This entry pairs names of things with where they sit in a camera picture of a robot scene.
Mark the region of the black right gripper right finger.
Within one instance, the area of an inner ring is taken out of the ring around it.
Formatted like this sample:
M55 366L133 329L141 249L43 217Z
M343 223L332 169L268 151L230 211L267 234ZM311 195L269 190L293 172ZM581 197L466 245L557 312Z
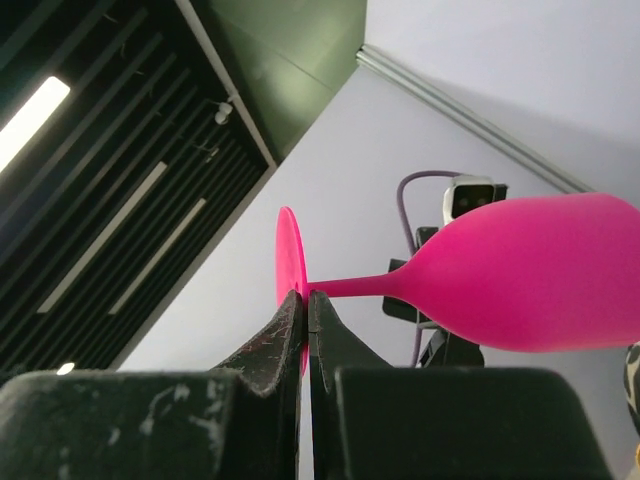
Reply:
M389 365L308 301L318 479L607 479L582 404L531 368Z

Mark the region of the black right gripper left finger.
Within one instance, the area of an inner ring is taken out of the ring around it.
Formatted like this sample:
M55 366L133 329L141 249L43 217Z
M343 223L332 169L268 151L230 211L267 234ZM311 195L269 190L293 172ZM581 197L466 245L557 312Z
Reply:
M5 479L294 479L305 309L272 320L215 368L37 371L1 389Z

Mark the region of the magenta wine glass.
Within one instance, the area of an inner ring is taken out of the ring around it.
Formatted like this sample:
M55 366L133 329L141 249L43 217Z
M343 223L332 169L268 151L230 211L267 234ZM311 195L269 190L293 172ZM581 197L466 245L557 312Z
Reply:
M494 349L549 353L639 338L639 212L606 193L515 198L462 215L403 266L311 282L296 217L279 212L276 297L386 296Z

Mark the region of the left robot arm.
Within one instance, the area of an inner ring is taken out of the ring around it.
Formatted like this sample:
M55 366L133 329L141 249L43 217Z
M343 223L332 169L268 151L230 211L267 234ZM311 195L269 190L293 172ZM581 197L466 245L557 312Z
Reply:
M387 316L410 323L416 323L416 320L419 320L420 333L432 332L426 346L420 351L418 365L421 368L485 366L485 359L479 345L443 329L408 303L385 296L382 311Z

